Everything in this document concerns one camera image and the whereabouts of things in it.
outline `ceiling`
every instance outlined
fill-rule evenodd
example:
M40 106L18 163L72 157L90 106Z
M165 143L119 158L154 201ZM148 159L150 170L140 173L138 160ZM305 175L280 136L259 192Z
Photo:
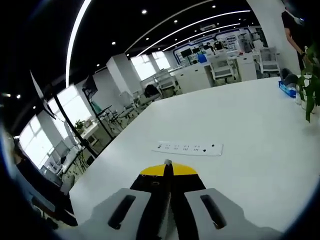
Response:
M155 25L199 2L92 0L74 42L70 82L82 81L88 74L104 67L111 56L124 53ZM10 16L10 19L6 19L8 24L4 27L7 37L2 44L5 57L1 61L5 68L1 71L1 91L12 94L12 97L2 98L4 122L12 134L19 134L29 119L41 111L29 70L42 89L50 83L56 83L58 91L65 87L68 43L82 3L83 0L21 0L19 8L15 1L7 9L6 16ZM147 10L147 14L142 14L142 10ZM241 10L251 10L246 0L212 0L195 6L161 24L134 44L126 54L129 57L136 56L166 35L199 20ZM200 33L201 25L213 23L219 23L219 27L236 23L242 26L259 24L252 11L217 17L168 37L146 51L146 54L174 44L175 39L179 42ZM14 97L17 94L21 95L20 99Z

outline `black stand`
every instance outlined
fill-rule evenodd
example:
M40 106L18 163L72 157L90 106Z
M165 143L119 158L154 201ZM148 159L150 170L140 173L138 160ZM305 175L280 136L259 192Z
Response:
M73 131L73 133L75 134L75 136L80 140L80 142L82 143L83 146L86 147L86 149L88 149L88 151L92 154L92 156L94 156L94 158L96 159L98 157L98 155L95 153L95 151L92 150L92 148L89 146L88 142L86 140L84 140L81 135L77 132L75 126L72 125L70 119L68 118L64 108L61 106L61 103L57 97L57 95L54 93L53 94L53 98L59 108L59 110L61 111L61 114L63 115L63 117L65 118L66 122L68 123L68 125L70 126L71 130Z
M109 135L109 137L111 138L111 140L114 140L115 138L113 136L111 136L110 132L107 130L106 126L102 123L102 121L99 118L99 115L96 113L94 106L92 106L92 103L89 99L89 97L86 95L86 90L83 88L82 89L83 94L85 95L86 100L88 101L92 111L94 112L95 117L98 119L99 123L101 124L101 126L103 127L103 129L105 130L105 132Z

